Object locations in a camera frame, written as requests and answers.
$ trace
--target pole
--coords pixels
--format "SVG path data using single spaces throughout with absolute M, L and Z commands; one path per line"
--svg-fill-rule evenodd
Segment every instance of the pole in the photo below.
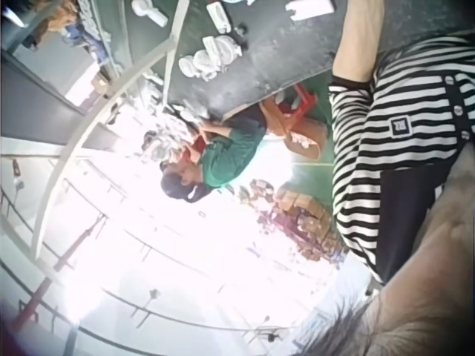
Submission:
M 76 347 L 76 339 L 79 331 L 79 324 L 72 324 L 71 330 L 68 333 L 68 338 L 66 339 L 65 350 L 62 353 L 62 356 L 73 356 L 74 348 Z
M 104 215 L 101 214 L 96 222 L 87 230 L 85 230 L 74 243 L 68 248 L 68 250 L 58 259 L 56 265 L 54 265 L 53 269 L 57 272 L 61 271 L 64 266 L 68 264 L 68 260 L 73 256 L 74 252 L 81 246 L 81 244 L 85 241 L 87 237 L 89 237 L 94 230 L 94 228 L 99 224 L 102 219 L 104 219 Z M 25 308 L 22 310 L 20 314 L 16 316 L 16 318 L 12 322 L 13 331 L 19 332 L 25 323 L 31 318 L 31 316 L 35 313 L 36 308 L 40 304 L 42 298 L 45 296 L 46 292 L 53 284 L 53 281 L 50 278 L 45 278 L 42 283 L 39 285 L 38 289 L 31 295 L 31 299 Z

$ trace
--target button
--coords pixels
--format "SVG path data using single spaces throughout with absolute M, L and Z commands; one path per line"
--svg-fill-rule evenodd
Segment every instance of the button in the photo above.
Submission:
M 460 105 L 455 105 L 453 107 L 453 112 L 457 115 L 457 116 L 461 116 L 463 115 L 463 109 Z
M 445 82 L 449 85 L 453 85 L 455 83 L 455 81 L 453 80 L 453 78 L 451 76 L 446 76 L 445 77 Z
M 470 139 L 470 134 L 467 131 L 462 131 L 461 136 L 465 141 L 468 141 Z

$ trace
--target pile of boxes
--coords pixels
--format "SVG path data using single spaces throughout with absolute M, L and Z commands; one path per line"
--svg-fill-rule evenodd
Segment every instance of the pile of boxes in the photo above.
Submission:
M 319 256 L 334 262 L 346 254 L 344 244 L 332 229 L 331 215 L 314 197 L 281 189 L 274 199 L 282 211 L 295 217 L 298 230 L 308 236 L 312 247 L 301 249 L 307 259 L 317 260 Z

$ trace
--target black and white striped shirt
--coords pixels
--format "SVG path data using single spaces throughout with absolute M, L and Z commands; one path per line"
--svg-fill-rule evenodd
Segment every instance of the black and white striped shirt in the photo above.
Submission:
M 473 139 L 453 121 L 468 117 L 475 132 L 472 41 L 470 34 L 412 44 L 384 56 L 370 84 L 334 78 L 330 85 L 335 223 L 377 279 L 381 173 L 449 159 L 461 135 Z

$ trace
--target person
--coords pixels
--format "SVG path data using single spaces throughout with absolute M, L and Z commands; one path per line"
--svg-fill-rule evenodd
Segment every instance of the person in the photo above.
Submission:
M 384 286 L 300 355 L 472 355 L 474 33 L 375 66 L 383 20 L 384 0 L 348 0 L 330 101 L 335 224 Z
M 422 241 L 378 296 L 341 306 L 294 356 L 474 354 L 475 154 L 452 167 L 422 228 Z
M 169 164 L 163 171 L 161 186 L 171 198 L 196 202 L 243 173 L 254 158 L 266 134 L 266 118 L 253 105 L 222 125 L 204 124 L 203 137 L 214 134 L 203 154 L 189 148 L 190 160 Z

